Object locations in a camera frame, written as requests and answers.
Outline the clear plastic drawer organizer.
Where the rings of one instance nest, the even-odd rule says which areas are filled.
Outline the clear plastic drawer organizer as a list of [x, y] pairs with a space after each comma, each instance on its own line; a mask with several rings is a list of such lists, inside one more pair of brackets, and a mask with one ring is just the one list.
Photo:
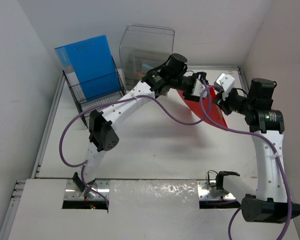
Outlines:
[[127, 91], [141, 80], [142, 64], [152, 68], [163, 64], [173, 53], [175, 30], [170, 27], [129, 24], [119, 45], [119, 59]]

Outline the red folder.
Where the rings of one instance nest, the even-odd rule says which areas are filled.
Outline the red folder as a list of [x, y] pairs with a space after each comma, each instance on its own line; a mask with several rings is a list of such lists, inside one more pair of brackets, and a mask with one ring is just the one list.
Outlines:
[[[208, 118], [206, 118], [206, 116], [204, 115], [201, 105], [199, 102], [196, 101], [191, 101], [191, 100], [186, 100], [185, 97], [183, 96], [183, 92], [181, 90], [177, 90], [177, 93], [179, 94], [179, 96], [181, 97], [181, 99], [183, 100], [183, 102], [187, 105], [187, 107], [199, 118], [202, 119], [204, 118], [204, 122], [214, 126], [214, 127], [218, 127], [217, 125], [215, 125], [213, 122], [211, 122]], [[222, 111], [220, 110], [220, 108], [215, 105], [214, 103], [211, 103], [209, 105], [209, 98], [204, 98], [202, 100], [203, 103], [203, 107], [206, 111], [206, 113], [208, 114], [208, 116], [217, 124], [227, 128], [228, 125], [226, 123], [226, 120], [222, 114]]]

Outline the blue folder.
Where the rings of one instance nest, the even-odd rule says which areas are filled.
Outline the blue folder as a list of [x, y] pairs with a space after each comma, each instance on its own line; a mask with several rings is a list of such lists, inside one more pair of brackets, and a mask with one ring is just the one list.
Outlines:
[[96, 36], [54, 49], [78, 101], [121, 90], [108, 40]]

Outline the black wire mesh shelf rack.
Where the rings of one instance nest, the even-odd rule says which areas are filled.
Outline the black wire mesh shelf rack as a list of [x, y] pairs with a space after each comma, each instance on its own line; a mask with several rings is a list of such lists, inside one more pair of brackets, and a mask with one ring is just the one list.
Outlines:
[[82, 83], [71, 81], [71, 74], [74, 73], [71, 65], [65, 66], [62, 73], [79, 113], [93, 106], [115, 102], [126, 94], [116, 66], [113, 72]]

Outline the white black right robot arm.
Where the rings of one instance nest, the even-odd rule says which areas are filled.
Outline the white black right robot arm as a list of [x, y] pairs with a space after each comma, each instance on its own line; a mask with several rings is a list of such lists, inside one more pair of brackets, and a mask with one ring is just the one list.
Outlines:
[[282, 224], [300, 215], [300, 204], [293, 203], [287, 193], [283, 164], [284, 116], [272, 108], [275, 81], [254, 78], [247, 96], [235, 89], [235, 80], [221, 74], [214, 83], [218, 86], [216, 104], [226, 115], [236, 112], [244, 116], [255, 148], [257, 188], [247, 185], [240, 174], [220, 171], [215, 187], [232, 193], [241, 205], [246, 222]]

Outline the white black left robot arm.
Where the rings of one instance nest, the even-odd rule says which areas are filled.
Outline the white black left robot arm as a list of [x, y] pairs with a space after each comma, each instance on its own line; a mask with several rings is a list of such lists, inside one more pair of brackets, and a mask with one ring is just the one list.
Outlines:
[[187, 70], [187, 59], [183, 55], [173, 53], [166, 62], [148, 70], [117, 104], [90, 113], [86, 163], [81, 168], [81, 173], [75, 173], [72, 177], [80, 192], [87, 191], [84, 184], [95, 179], [93, 172], [102, 162], [106, 152], [119, 143], [116, 130], [140, 107], [152, 99], [165, 95], [170, 89], [181, 91], [186, 100], [194, 102], [200, 100], [200, 94], [207, 84], [207, 74], [194, 72], [191, 76], [185, 76]]

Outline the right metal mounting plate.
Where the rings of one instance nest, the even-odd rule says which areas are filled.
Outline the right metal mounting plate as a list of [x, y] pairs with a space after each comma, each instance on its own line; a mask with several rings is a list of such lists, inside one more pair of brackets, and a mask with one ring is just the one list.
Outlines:
[[205, 201], [232, 201], [236, 199], [230, 192], [217, 190], [215, 185], [215, 180], [198, 180], [197, 192], [199, 199]]

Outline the metal mounting plate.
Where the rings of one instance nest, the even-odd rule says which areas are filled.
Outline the metal mounting plate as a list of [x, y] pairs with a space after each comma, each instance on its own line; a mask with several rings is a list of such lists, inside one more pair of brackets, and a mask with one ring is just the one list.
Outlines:
[[199, 199], [205, 201], [232, 201], [236, 199], [230, 192], [217, 190], [215, 185], [215, 180], [198, 180], [197, 192]]
[[[102, 194], [106, 199], [110, 195], [110, 182], [96, 179], [92, 184], [92, 189]], [[72, 179], [69, 179], [65, 186], [64, 201], [103, 201], [104, 199], [97, 193], [84, 190], [80, 192], [79, 188]]]

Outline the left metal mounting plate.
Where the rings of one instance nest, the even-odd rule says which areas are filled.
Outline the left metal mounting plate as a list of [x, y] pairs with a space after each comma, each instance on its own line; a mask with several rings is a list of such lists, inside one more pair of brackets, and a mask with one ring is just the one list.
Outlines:
[[[102, 194], [106, 199], [110, 195], [110, 182], [96, 179], [92, 184], [92, 189]], [[97, 193], [84, 190], [80, 192], [79, 188], [72, 179], [69, 179], [65, 186], [64, 201], [103, 201], [104, 199]]]

